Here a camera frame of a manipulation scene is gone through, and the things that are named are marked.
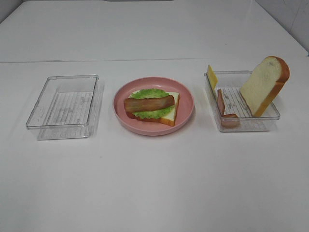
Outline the bread slice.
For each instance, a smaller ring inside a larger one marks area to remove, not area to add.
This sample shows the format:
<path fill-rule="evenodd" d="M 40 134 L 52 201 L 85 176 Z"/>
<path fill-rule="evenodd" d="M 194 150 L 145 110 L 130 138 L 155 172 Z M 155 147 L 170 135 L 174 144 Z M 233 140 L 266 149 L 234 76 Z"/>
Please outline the bread slice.
<path fill-rule="evenodd" d="M 175 99 L 175 104 L 174 104 L 174 110 L 172 112 L 170 112 L 169 114 L 155 119 L 155 118 L 140 118 L 140 117 L 135 117 L 133 115 L 133 113 L 130 112 L 126 112 L 127 116 L 129 118 L 134 118 L 136 120 L 140 120 L 140 121 L 148 121 L 148 122 L 159 122 L 168 126 L 174 126 L 175 125 L 175 120 L 176 120 L 176 116 L 177 116 L 177 109 L 178 109 L 178 104 L 179 104 L 179 100 L 180 100 L 180 94 L 178 92 L 170 92 L 169 95 L 172 95 Z"/>
<path fill-rule="evenodd" d="M 253 117 L 260 117 L 264 113 L 289 77 L 289 67 L 279 57 L 268 56 L 254 68 L 240 88 Z"/>

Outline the left clear plastic tray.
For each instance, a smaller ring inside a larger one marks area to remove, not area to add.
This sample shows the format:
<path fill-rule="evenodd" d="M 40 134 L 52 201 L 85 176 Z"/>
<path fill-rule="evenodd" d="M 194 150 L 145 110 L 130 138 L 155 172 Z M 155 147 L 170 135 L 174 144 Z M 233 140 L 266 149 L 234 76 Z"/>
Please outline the left clear plastic tray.
<path fill-rule="evenodd" d="M 27 130 L 37 140 L 88 138 L 97 129 L 103 89 L 97 75 L 48 77 Z"/>

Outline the green lettuce leaf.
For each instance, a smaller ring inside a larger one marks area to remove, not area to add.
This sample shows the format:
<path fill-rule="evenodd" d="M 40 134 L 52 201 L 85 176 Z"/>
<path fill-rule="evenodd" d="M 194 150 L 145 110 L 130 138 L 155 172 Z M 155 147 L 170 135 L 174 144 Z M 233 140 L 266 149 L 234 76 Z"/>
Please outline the green lettuce leaf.
<path fill-rule="evenodd" d="M 161 89 L 151 88 L 151 89 L 141 89 L 137 90 L 129 96 L 129 98 L 143 99 L 143 98 L 161 98 L 166 97 L 170 92 L 165 92 Z M 154 111 L 143 111 L 143 112 L 134 112 L 135 117 L 140 118 L 161 118 L 174 110 L 174 105 L 169 106 L 164 109 L 154 110 Z"/>

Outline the yellow cheese slice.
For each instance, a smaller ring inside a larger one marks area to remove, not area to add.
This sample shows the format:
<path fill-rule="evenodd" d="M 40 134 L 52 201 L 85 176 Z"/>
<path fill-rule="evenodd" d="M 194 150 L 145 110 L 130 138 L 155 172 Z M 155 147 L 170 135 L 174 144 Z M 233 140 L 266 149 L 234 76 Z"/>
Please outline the yellow cheese slice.
<path fill-rule="evenodd" d="M 215 93 L 215 88 L 216 88 L 216 85 L 218 83 L 218 78 L 217 78 L 215 72 L 212 70 L 211 65 L 208 65 L 206 74 L 207 74 L 210 86 L 212 88 L 212 91 L 213 91 L 213 93 Z"/>

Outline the clear plastic tray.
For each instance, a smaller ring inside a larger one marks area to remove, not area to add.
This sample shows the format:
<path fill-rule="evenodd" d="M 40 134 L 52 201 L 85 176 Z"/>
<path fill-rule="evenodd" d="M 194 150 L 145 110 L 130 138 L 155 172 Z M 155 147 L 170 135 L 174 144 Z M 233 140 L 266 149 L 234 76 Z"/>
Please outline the clear plastic tray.
<path fill-rule="evenodd" d="M 249 79 L 251 71 L 215 71 L 218 83 L 212 89 L 208 74 L 206 77 L 206 93 L 211 109 L 221 132 L 269 131 L 280 119 L 280 113 L 273 103 L 264 111 L 261 117 L 254 117 L 243 99 L 239 88 Z M 217 90 L 222 91 L 225 106 L 224 114 L 235 114 L 236 117 L 223 117 L 219 110 Z"/>
<path fill-rule="evenodd" d="M 48 77 L 27 130 L 37 140 L 88 138 L 97 129 L 103 89 L 97 75 Z"/>

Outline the pink round plate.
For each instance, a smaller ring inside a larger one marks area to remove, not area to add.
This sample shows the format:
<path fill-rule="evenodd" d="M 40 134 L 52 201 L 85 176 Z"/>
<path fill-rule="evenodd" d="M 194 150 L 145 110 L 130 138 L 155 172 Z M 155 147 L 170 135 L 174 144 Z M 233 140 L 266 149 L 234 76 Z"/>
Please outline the pink round plate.
<path fill-rule="evenodd" d="M 124 109 L 124 99 L 140 89 L 157 88 L 166 92 L 178 92 L 180 101 L 173 127 L 158 122 L 145 122 L 129 118 Z M 131 132 L 147 135 L 166 135 L 183 127 L 191 118 L 194 111 L 194 98 L 190 90 L 180 82 L 164 77 L 145 77 L 131 81 L 122 86 L 114 96 L 113 108 L 119 123 Z"/>

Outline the bacon strip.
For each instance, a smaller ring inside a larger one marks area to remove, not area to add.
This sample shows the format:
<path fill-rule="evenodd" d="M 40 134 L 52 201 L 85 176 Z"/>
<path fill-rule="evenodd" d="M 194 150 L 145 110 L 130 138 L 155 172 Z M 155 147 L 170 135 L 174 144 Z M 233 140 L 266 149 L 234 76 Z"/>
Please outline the bacon strip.
<path fill-rule="evenodd" d="M 159 98 L 124 99 L 125 111 L 130 113 L 161 110 L 170 107 L 174 104 L 175 99 L 172 95 Z"/>
<path fill-rule="evenodd" d="M 239 117 L 235 113 L 225 114 L 225 103 L 222 90 L 217 90 L 217 104 L 222 118 L 221 125 L 226 128 L 235 128 L 239 126 Z"/>

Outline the right clear plastic tray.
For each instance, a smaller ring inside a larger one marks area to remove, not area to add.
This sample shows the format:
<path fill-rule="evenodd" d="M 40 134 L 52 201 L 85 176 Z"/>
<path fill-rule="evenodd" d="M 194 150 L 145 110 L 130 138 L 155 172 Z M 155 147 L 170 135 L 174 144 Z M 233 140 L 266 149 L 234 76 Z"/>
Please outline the right clear plastic tray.
<path fill-rule="evenodd" d="M 261 117 L 254 117 L 243 99 L 239 88 L 249 79 L 251 71 L 215 71 L 218 83 L 212 89 L 208 74 L 206 77 L 206 93 L 211 109 L 221 132 L 269 131 L 280 119 L 280 113 L 273 103 L 264 111 Z M 219 110 L 217 90 L 222 91 L 225 106 L 224 114 L 235 114 L 236 117 L 223 117 Z"/>

